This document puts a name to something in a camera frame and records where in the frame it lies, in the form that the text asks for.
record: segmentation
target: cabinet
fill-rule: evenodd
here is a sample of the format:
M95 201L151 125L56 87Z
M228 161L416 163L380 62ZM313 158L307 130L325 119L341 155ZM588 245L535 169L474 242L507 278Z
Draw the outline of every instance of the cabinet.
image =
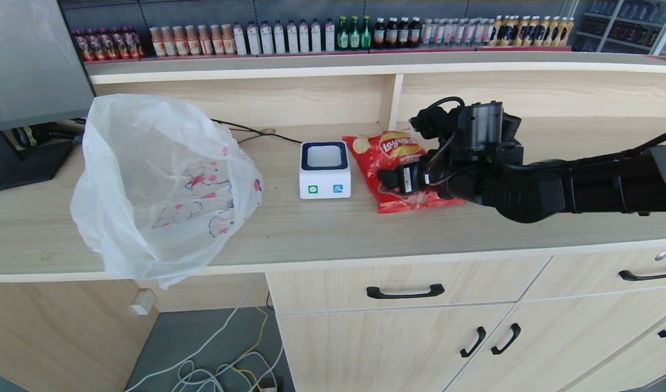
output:
M666 287L518 303L446 391L559 390L665 316Z
M298 391L440 391L512 305L279 315Z
M666 318L642 338L583 377L568 392L619 392L643 387L666 375Z

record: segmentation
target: white cable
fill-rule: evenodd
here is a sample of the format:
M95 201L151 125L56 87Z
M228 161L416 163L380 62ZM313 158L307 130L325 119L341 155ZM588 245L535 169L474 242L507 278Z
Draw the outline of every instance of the white cable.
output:
M251 287L252 282L253 281L249 281L248 284L246 284L246 291L244 292L244 295L241 296L241 300L239 300L239 303L236 305L236 308L234 308L234 310L231 311L231 315L229 315L229 317L226 318L226 321L224 322L224 325L222 325L221 328L219 328L216 332L214 332L213 335L211 337L209 337L209 339L206 340L206 342L204 342L203 345L196 352L192 353L191 355L186 357L184 360L181 360L180 362L176 363L176 365L173 365L172 367L167 367L166 369L161 370L159 372L154 372L150 375L144 376L143 379L139 380L139 382L137 384L133 385L132 387L126 389L125 392L131 392L131 390L134 390L136 387L139 387L140 384L142 384L143 382L145 382L147 379L149 379L151 377L154 377L156 375L161 375L163 373L168 372L171 369L175 369L179 366L182 366L184 362L188 362L189 360L191 360L191 357L195 357L197 354L199 354L203 350L203 348L205 348L205 346L208 345L208 343L211 342L214 339L214 337L216 337L220 332L222 332L222 330L224 330L224 328L226 328L226 325L229 323L229 321L231 321L231 318L234 316L234 313L236 313L236 310L238 310L239 307L241 307L241 303L243 303L244 299L246 299L246 295L248 294L248 289ZM209 379L209 381L216 382L217 378L215 377L214 380ZM219 383L215 387L216 388L219 387L220 392L224 392L221 389L221 386L219 385Z

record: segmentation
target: plastic bag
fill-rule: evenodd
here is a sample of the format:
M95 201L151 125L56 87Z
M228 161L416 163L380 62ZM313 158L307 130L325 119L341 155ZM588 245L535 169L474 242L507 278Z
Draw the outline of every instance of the plastic bag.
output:
M261 203L263 177L194 105L97 97L70 210L105 271L163 288L207 266Z

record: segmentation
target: white bottle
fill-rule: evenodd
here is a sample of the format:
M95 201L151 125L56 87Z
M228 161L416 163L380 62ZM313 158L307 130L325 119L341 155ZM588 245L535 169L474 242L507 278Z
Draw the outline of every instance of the white bottle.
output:
M280 24L279 20L275 21L273 27L273 35L275 37L275 52L282 54L285 50L285 29Z
M302 53L309 52L309 26L303 19L299 24L299 50Z
M234 22L234 40L236 41L236 54L245 56L248 54L246 51L246 40L244 39L244 29L239 25L239 22Z
M433 40L435 46L442 45L442 41L445 39L446 28L447 28L447 20L440 19L440 23L437 25L437 29L435 30L435 38Z
M328 18L326 22L326 52L335 52L335 24L333 19Z
M321 25L316 18L313 18L311 23L311 52L321 52Z
M263 54L273 54L273 29L267 20L261 23L261 45L263 45Z
M289 43L290 53L299 53L299 40L297 37L297 25L290 19L290 22L287 25L287 41Z
M251 54L261 54L261 35L258 34L256 22L248 23L246 36L248 37L248 46L251 49Z

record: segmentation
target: drawer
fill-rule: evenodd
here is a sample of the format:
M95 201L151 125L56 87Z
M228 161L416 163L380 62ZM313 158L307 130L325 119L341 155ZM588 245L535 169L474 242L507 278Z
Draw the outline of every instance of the drawer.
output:
M547 258L453 261L433 265L373 266L266 273L279 313L422 307L455 303L516 301ZM416 298L370 298L369 287L382 295L421 295L430 286L444 292Z
M592 295L666 286L665 254L666 248L646 248L553 256L524 299ZM621 271L629 271L631 280L624 280L620 275Z

